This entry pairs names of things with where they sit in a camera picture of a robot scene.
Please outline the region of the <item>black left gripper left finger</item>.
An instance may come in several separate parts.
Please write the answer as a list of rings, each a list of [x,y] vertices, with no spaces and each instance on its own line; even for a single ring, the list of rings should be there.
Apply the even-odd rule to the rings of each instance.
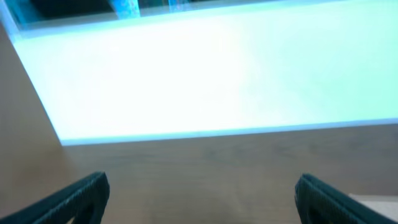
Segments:
[[[1,219],[1,224],[98,224],[109,199],[104,172],[94,172],[38,202]]]

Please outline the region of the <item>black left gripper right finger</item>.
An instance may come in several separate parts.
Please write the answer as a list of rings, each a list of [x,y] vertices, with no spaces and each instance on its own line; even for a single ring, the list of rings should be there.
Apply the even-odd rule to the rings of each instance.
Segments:
[[[295,204],[302,224],[397,224],[311,174],[296,183]]]

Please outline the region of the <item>brown cardboard box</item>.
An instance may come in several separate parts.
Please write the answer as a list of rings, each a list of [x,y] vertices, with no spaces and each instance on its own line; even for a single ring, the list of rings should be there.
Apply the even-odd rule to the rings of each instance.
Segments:
[[[397,222],[397,196],[349,194],[355,201]]]

